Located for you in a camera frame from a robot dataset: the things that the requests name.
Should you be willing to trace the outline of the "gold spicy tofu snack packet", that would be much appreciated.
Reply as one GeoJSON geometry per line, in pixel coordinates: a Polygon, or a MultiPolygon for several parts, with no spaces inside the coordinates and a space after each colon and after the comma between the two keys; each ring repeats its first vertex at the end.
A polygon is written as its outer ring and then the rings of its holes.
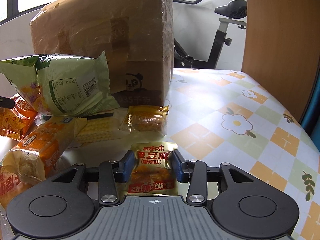
{"type": "Polygon", "coordinates": [[[178,192],[176,176],[169,160],[174,142],[135,143],[135,166],[125,184],[118,184],[119,196],[174,196],[178,192]]]}

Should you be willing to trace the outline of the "orange snack bag far left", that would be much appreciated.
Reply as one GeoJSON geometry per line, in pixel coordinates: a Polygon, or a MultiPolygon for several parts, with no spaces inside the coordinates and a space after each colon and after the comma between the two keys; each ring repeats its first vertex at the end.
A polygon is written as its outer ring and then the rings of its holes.
{"type": "Polygon", "coordinates": [[[13,109],[1,107],[1,136],[21,141],[37,116],[37,111],[20,95],[10,97],[14,100],[13,109]]]}

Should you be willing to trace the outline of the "clear yellow cracker packet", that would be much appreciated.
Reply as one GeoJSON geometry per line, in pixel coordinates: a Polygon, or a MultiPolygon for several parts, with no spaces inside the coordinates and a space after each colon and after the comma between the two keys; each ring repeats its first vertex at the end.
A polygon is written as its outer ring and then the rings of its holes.
{"type": "Polygon", "coordinates": [[[120,121],[113,113],[94,115],[78,133],[68,148],[78,148],[91,143],[123,138],[127,133],[120,129],[120,121]]]}

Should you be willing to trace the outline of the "small orange cake packet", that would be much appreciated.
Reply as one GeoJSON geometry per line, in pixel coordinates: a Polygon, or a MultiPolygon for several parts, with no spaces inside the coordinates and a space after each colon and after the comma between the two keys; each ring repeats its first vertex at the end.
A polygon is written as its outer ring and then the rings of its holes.
{"type": "Polygon", "coordinates": [[[165,135],[169,106],[130,106],[120,129],[126,132],[158,132],[165,135]]]}

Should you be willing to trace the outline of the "green chip bag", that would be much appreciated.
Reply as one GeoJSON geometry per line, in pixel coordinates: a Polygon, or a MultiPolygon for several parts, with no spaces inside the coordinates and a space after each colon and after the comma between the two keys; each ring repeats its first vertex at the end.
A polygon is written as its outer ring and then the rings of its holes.
{"type": "Polygon", "coordinates": [[[40,54],[2,60],[1,74],[38,113],[89,116],[119,107],[104,53],[97,58],[40,54]]]}

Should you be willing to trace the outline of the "floral checkered tablecloth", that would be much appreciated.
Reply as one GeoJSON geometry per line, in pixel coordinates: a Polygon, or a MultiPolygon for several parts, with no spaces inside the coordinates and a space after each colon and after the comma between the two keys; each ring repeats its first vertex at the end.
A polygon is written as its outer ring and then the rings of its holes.
{"type": "Polygon", "coordinates": [[[133,133],[68,148],[64,161],[94,165],[134,141],[170,141],[186,159],[229,162],[291,196],[300,215],[294,239],[319,239],[319,151],[293,115],[248,74],[176,69],[165,135],[133,133]]]}

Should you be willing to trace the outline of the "orange bread loaf package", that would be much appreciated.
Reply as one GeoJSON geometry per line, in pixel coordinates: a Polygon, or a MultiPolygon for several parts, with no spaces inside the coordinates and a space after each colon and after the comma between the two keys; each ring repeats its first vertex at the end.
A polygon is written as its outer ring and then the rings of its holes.
{"type": "Polygon", "coordinates": [[[25,183],[35,185],[46,180],[57,160],[86,125],[86,118],[50,118],[9,150],[4,156],[3,168],[25,183]]]}

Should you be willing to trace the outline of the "red-lettered bread package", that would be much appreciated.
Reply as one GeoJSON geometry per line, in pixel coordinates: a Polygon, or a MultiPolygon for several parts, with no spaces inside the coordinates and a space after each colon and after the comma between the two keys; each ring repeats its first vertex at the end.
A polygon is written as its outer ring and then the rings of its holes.
{"type": "Polygon", "coordinates": [[[5,210],[14,197],[32,187],[31,184],[21,181],[18,175],[4,170],[3,167],[1,167],[0,184],[1,206],[5,210]]]}

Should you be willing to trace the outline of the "large taped cardboard box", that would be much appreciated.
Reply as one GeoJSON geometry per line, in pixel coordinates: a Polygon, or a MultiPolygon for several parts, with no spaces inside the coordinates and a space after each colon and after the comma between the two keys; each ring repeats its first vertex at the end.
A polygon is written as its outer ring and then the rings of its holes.
{"type": "Polygon", "coordinates": [[[57,0],[31,20],[37,54],[106,55],[121,107],[163,106],[174,68],[172,0],[57,0]]]}

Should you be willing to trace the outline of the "wooden headboard panel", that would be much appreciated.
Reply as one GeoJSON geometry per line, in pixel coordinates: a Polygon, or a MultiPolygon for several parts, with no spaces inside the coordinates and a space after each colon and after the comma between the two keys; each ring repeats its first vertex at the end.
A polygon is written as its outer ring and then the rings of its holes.
{"type": "Polygon", "coordinates": [[[247,0],[242,71],[302,120],[319,68],[319,0],[247,0]]]}

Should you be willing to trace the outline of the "black exercise bike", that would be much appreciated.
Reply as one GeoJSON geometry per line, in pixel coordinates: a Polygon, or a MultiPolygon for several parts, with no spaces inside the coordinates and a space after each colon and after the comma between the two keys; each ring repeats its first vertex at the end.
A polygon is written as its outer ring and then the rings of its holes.
{"type": "Polygon", "coordinates": [[[237,25],[238,28],[245,30],[247,23],[242,19],[247,16],[247,2],[245,0],[233,0],[227,5],[214,9],[219,18],[219,27],[216,31],[213,45],[207,61],[196,60],[188,55],[183,47],[174,41],[174,67],[193,68],[193,69],[215,69],[219,60],[223,46],[230,46],[232,39],[227,37],[227,29],[230,24],[237,25]]]}

